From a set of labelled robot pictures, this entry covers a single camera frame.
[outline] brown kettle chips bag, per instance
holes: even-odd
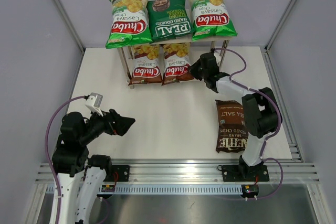
[[[134,70],[129,85],[161,83],[159,45],[134,46]]]
[[[236,101],[219,100],[216,100],[216,105],[219,122],[216,151],[237,153],[245,150],[248,131],[243,106]]]
[[[223,0],[189,0],[195,33],[193,41],[209,36],[237,36]]]
[[[190,66],[190,43],[164,44],[164,75],[162,85],[169,83],[190,81],[194,77],[188,72]]]
[[[148,0],[110,0],[112,3],[112,27],[106,48],[152,42],[148,27]]]

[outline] metal base plate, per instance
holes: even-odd
[[[130,177],[130,166],[129,165],[112,165],[113,171],[118,173],[117,182],[128,182]],[[114,175],[110,174],[106,176],[104,182],[114,182]]]
[[[268,182],[269,175],[266,165],[262,165],[258,172],[250,177],[243,178],[238,171],[238,165],[222,165],[222,175],[224,182],[255,182],[258,176],[259,182]]]

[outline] red chuba logo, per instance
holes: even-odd
[[[158,66],[155,68],[143,68],[143,67],[138,67],[135,68],[133,72],[134,77],[146,77],[146,78],[153,78],[156,77],[160,74],[160,69]]]
[[[229,16],[225,13],[201,15],[196,18],[196,26],[220,26],[229,23]]]
[[[142,19],[137,22],[121,22],[113,23],[111,33],[122,34],[139,34],[146,29],[146,23]]]
[[[166,68],[166,71],[165,71],[165,75],[166,77],[168,76],[181,76],[185,73],[188,73],[188,67],[190,65],[189,64],[186,64],[184,66],[171,66],[171,67],[167,67]]]

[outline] brown chip bag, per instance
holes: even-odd
[[[129,85],[161,83],[159,45],[134,46],[134,70]]]
[[[216,100],[216,105],[219,122],[216,151],[237,153],[245,150],[248,131],[243,106],[236,101],[219,100]]]
[[[164,44],[164,75],[162,85],[169,83],[190,81],[194,77],[188,72],[190,66],[190,43]]]

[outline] white table surface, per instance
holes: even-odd
[[[247,69],[235,76],[254,88],[270,87],[259,47],[229,47],[247,61]],[[192,47],[192,63],[209,47]],[[242,61],[227,52],[222,71],[232,73]],[[100,108],[115,109],[136,122],[123,136],[101,134],[88,145],[92,154],[120,159],[234,159],[241,153],[216,152],[218,120],[215,99],[230,100],[209,90],[204,82],[192,81],[166,86],[147,84],[131,90],[116,49],[87,48],[72,97],[96,92],[103,95]],[[79,111],[89,117],[84,100],[70,104],[68,112]],[[291,159],[285,132],[271,138],[265,157]]]

